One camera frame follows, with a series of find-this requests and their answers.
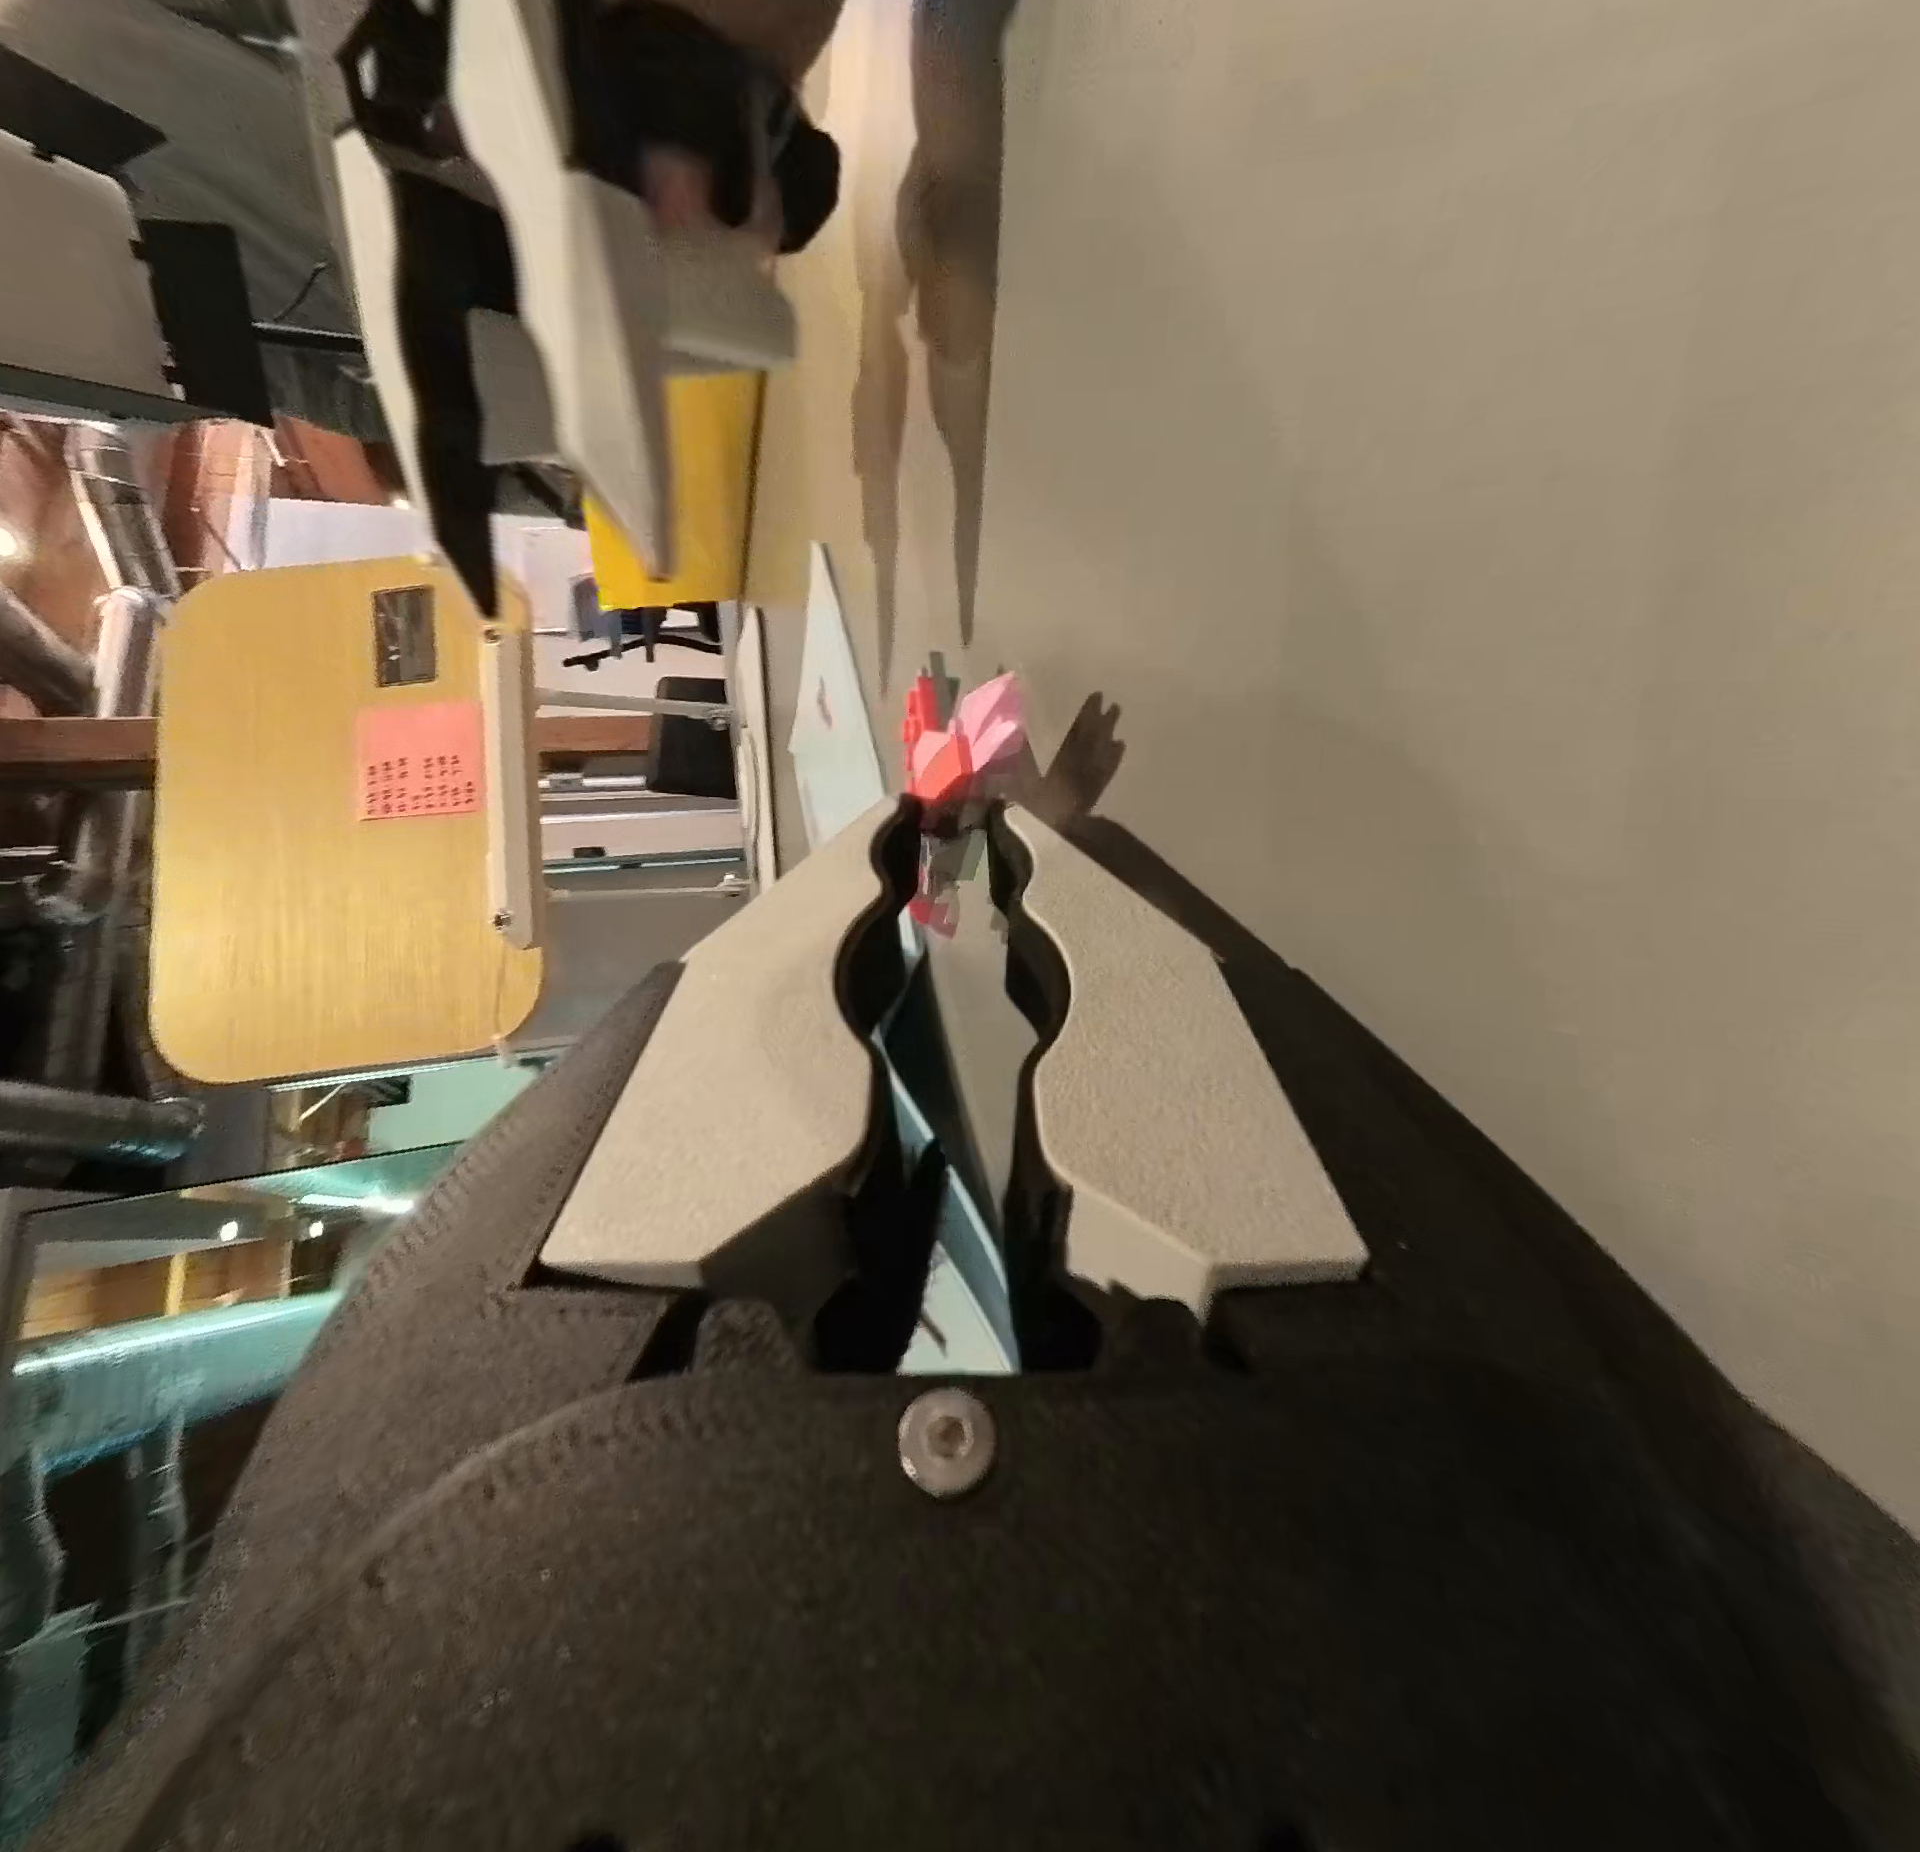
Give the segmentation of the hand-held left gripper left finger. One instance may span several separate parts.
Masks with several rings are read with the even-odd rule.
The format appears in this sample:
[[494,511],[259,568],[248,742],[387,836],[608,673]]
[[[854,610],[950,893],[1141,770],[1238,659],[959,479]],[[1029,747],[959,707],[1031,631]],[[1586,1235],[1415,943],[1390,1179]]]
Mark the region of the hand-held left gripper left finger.
[[900,1367],[939,1222],[882,1050],[919,843],[919,801],[882,801],[680,959],[543,1274],[755,1301],[820,1370]]

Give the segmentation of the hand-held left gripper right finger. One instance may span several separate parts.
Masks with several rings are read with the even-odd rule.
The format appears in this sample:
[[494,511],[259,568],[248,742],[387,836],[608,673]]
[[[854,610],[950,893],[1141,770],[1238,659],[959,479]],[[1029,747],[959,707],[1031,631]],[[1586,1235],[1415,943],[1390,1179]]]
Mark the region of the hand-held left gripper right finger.
[[994,810],[1020,1061],[1004,1271],[1018,1364],[1081,1370],[1133,1307],[1357,1281],[1369,1248],[1220,957],[1026,807]]

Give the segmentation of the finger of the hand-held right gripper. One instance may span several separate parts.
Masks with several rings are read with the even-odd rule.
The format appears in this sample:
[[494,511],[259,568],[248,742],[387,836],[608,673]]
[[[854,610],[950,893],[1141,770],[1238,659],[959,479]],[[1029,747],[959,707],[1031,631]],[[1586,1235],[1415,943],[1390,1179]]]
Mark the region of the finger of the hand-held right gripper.
[[452,0],[451,93],[517,262],[517,312],[541,356],[550,457],[653,574],[675,558],[666,293],[649,205],[571,159],[571,80],[555,0]]
[[367,363],[405,490],[478,612],[500,610],[506,474],[560,468],[560,419],[485,200],[347,128],[337,208]]

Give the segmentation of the yellow plastic bin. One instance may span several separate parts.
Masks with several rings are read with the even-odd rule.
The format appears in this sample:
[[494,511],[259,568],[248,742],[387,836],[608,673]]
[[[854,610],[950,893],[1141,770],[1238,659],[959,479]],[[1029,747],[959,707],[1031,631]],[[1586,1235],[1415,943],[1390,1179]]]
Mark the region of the yellow plastic bin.
[[653,575],[596,499],[584,501],[590,564],[604,610],[735,601],[748,580],[756,499],[764,374],[675,377],[666,383],[677,515],[673,570]]

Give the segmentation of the pink red brick model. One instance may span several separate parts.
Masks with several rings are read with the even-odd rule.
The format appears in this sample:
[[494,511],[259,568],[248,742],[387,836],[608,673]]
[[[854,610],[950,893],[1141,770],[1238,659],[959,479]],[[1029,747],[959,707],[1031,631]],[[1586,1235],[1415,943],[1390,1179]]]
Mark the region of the pink red brick model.
[[919,812],[917,888],[909,914],[927,936],[955,936],[959,887],[984,837],[989,807],[1029,754],[1027,689],[1014,671],[964,686],[928,656],[900,719],[906,794]]

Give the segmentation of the grey desk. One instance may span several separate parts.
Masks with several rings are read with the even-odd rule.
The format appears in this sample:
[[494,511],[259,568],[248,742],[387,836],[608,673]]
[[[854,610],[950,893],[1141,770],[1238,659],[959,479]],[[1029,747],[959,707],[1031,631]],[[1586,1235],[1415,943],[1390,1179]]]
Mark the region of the grey desk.
[[1044,754],[1915,1531],[1918,0],[846,0],[752,589]]

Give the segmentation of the white bar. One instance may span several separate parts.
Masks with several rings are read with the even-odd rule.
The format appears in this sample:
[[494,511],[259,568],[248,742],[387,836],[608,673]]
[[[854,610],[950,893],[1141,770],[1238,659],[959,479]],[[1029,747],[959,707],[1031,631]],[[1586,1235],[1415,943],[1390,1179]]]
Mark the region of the white bar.
[[484,631],[478,652],[485,758],[485,904],[517,952],[541,946],[541,762],[529,634]]

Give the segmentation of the open light blue instruction booklet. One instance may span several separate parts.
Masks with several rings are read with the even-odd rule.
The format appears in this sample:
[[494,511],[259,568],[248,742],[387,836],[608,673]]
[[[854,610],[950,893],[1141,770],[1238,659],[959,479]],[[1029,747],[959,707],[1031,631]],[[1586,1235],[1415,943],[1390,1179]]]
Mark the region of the open light blue instruction booklet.
[[801,824],[810,850],[820,850],[892,796],[843,595],[823,543],[810,544],[798,703],[792,721],[787,754],[796,772]]

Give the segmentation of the wooden board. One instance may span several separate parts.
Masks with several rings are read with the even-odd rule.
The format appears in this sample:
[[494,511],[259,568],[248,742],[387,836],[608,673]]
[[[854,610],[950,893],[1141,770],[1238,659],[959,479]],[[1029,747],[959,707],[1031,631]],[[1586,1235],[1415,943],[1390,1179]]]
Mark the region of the wooden board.
[[[439,678],[373,686],[370,594],[436,590]],[[474,698],[489,624],[529,634],[524,586],[478,612],[433,553],[213,577],[157,639],[151,1022],[209,1085],[482,1055],[529,1021],[541,946],[485,904],[485,810],[359,823],[353,725]]]

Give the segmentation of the pink sticky note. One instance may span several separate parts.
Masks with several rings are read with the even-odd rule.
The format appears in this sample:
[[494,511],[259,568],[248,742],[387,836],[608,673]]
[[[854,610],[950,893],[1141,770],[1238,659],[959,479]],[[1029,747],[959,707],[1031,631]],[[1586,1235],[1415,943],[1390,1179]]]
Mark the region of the pink sticky note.
[[485,715],[474,698],[375,705],[353,725],[355,817],[459,817],[485,810]]

